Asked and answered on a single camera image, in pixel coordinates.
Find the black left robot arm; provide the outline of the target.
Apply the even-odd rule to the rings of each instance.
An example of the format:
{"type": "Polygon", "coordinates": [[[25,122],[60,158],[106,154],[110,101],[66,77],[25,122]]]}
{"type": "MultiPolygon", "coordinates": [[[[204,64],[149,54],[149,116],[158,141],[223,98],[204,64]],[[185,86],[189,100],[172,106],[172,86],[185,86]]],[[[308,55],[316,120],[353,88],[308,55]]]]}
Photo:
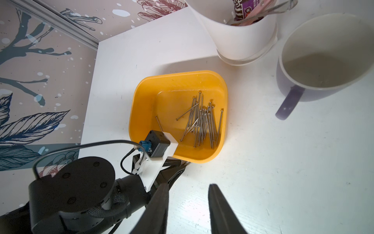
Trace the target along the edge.
{"type": "Polygon", "coordinates": [[[137,175],[116,178],[100,157],[81,158],[29,185],[29,201],[1,216],[3,234],[101,234],[145,207],[161,183],[172,186],[184,172],[167,160],[149,192],[137,175]]]}

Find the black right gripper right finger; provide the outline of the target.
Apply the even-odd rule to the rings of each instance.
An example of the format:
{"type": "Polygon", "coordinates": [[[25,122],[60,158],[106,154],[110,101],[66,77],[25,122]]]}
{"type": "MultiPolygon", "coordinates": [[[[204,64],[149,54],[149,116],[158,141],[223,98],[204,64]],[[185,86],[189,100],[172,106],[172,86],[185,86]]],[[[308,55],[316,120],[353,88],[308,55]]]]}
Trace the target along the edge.
{"type": "Polygon", "coordinates": [[[210,184],[208,203],[212,234],[247,234],[217,184],[210,184]]]}

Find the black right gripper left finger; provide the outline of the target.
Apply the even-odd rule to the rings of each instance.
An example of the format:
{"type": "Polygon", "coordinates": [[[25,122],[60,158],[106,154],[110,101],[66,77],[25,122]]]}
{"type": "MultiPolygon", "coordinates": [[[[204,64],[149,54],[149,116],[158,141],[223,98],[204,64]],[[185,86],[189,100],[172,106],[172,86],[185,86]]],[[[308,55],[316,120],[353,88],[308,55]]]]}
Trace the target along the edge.
{"type": "Polygon", "coordinates": [[[169,186],[161,184],[130,234],[165,234],[167,231],[169,186]]]}

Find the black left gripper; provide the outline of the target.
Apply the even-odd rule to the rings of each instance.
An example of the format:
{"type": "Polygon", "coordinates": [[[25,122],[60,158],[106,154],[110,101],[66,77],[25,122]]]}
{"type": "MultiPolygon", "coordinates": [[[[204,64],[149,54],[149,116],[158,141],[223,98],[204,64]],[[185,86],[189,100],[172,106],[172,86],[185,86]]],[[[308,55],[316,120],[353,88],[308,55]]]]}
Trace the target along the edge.
{"type": "Polygon", "coordinates": [[[171,157],[145,158],[140,154],[132,157],[132,173],[136,178],[132,189],[136,192],[154,192],[161,184],[169,188],[185,171],[187,165],[171,157]]]}

